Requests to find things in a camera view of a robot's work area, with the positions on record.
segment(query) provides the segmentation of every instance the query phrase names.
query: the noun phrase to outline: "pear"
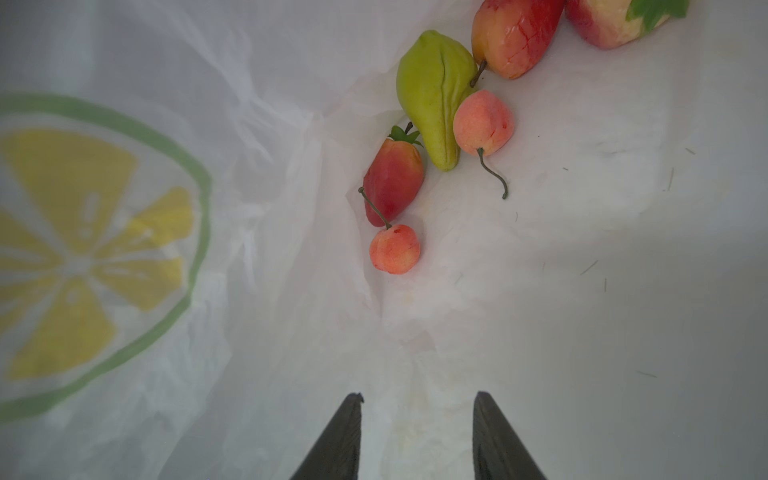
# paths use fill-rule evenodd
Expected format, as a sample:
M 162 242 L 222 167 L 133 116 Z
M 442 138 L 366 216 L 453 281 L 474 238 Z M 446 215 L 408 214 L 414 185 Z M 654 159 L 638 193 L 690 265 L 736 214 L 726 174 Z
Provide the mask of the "pear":
M 422 33 L 400 59 L 397 98 L 422 132 L 427 153 L 440 170 L 451 170 L 458 163 L 453 118 L 458 106 L 475 91 L 469 83 L 476 73 L 472 54 L 435 30 Z

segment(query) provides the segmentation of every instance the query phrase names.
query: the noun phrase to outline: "green stem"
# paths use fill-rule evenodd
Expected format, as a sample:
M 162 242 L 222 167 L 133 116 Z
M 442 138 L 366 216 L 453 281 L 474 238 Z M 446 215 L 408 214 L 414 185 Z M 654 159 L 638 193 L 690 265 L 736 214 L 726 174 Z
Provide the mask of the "green stem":
M 386 226 L 386 229 L 389 230 L 390 228 L 392 228 L 392 225 L 388 221 L 386 221 L 386 218 L 384 218 L 382 213 L 379 212 L 379 209 L 376 208 L 376 205 L 374 205 L 373 202 L 371 201 L 371 199 L 368 198 L 368 196 L 366 195 L 366 189 L 363 188 L 363 187 L 360 187 L 357 191 L 359 191 L 362 194 L 362 197 L 366 199 L 366 202 L 368 202 L 368 205 L 371 206 L 373 211 L 375 211 L 376 214 L 379 215 L 382 218 L 382 220 L 384 220 L 384 225 Z
M 474 88 L 475 85 L 477 85 L 478 80 L 480 80 L 480 74 L 483 70 L 485 70 L 485 67 L 488 66 L 488 62 L 486 60 L 483 60 L 480 62 L 480 68 L 478 68 L 478 73 L 475 75 L 475 77 L 469 82 L 469 86 Z
M 509 189 L 507 188 L 507 182 L 504 181 L 504 179 L 502 178 L 501 175 L 497 174 L 496 172 L 494 172 L 493 170 L 491 170 L 490 168 L 485 166 L 485 162 L 482 159 L 482 153 L 483 153 L 483 149 L 482 148 L 478 148 L 478 155 L 480 155 L 480 165 L 482 165 L 482 167 L 485 168 L 488 171 L 488 173 L 490 173 L 491 175 L 493 175 L 494 177 L 496 177 L 496 178 L 498 178 L 499 180 L 502 181 L 502 184 L 504 185 L 504 194 L 502 195 L 502 200 L 507 200 L 507 196 L 509 195 Z

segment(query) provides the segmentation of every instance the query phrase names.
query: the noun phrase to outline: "white plastic bag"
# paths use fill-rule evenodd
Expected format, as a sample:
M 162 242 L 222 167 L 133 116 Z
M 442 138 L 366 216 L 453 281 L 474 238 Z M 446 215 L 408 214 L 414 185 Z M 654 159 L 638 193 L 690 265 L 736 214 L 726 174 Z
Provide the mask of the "white plastic bag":
M 0 476 L 289 478 L 355 391 L 360 478 L 471 478 L 479 389 L 548 478 L 765 476 L 766 7 L 613 51 L 563 20 L 485 74 L 510 197 L 428 164 L 422 258 L 385 275 L 356 189 L 406 121 L 397 61 L 427 28 L 468 45 L 479 3 L 4 5 L 0 314 L 31 306 L 0 336 Z

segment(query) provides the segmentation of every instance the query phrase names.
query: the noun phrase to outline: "stem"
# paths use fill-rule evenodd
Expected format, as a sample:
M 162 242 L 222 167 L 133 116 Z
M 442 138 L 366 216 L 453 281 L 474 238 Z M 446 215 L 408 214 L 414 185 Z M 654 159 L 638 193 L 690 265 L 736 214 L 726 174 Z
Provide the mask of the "stem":
M 478 80 L 480 80 L 480 74 L 483 70 L 485 70 L 485 67 L 488 66 L 488 61 L 483 60 L 480 62 L 480 68 L 478 68 L 478 73 L 475 75 L 475 77 L 469 82 L 469 86 L 474 88 L 475 85 L 478 83 Z
M 485 168 L 488 171 L 488 173 L 490 173 L 491 175 L 493 175 L 494 177 L 502 181 L 502 184 L 504 185 L 504 194 L 502 195 L 502 200 L 507 200 L 507 196 L 509 195 L 507 182 L 504 181 L 501 175 L 497 174 L 496 172 L 494 172 L 493 170 L 485 166 L 485 162 L 482 160 L 482 152 L 483 152 L 482 147 L 478 148 L 478 155 L 480 155 L 480 165 L 482 165 L 482 167 Z
M 368 205 L 371 206 L 373 211 L 375 211 L 376 214 L 379 215 L 382 218 L 382 220 L 384 220 L 384 225 L 386 226 L 386 229 L 389 230 L 390 228 L 392 228 L 392 225 L 388 221 L 386 221 L 386 218 L 384 218 L 382 213 L 379 212 L 379 209 L 376 208 L 376 205 L 374 205 L 373 202 L 371 201 L 371 199 L 368 198 L 368 196 L 366 195 L 366 189 L 363 188 L 363 187 L 360 187 L 357 191 L 359 191 L 362 194 L 362 197 L 366 199 L 366 202 L 368 202 Z

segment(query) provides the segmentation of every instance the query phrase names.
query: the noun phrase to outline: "yellow lemon segment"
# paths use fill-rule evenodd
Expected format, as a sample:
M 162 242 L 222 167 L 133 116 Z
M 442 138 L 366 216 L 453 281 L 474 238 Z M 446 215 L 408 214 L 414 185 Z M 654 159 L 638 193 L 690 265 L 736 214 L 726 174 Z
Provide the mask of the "yellow lemon segment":
M 0 286 L 0 305 L 10 306 L 0 313 L 0 335 L 15 325 L 29 307 L 42 300 L 57 281 L 55 275 L 47 275 L 28 282 Z
M 147 311 L 181 286 L 182 259 L 126 260 L 96 265 L 93 275 L 139 309 Z
M 0 208 L 0 270 L 35 271 L 61 265 L 60 256 Z
M 29 129 L 0 141 L 18 182 L 76 254 L 110 224 L 137 167 L 130 152 L 74 132 Z
M 165 195 L 139 212 L 115 238 L 99 248 L 98 259 L 116 257 L 141 250 L 153 250 L 192 233 L 194 212 L 189 192 L 171 188 Z
M 10 379 L 49 376 L 82 365 L 109 345 L 115 328 L 82 278 L 69 280 L 8 370 Z

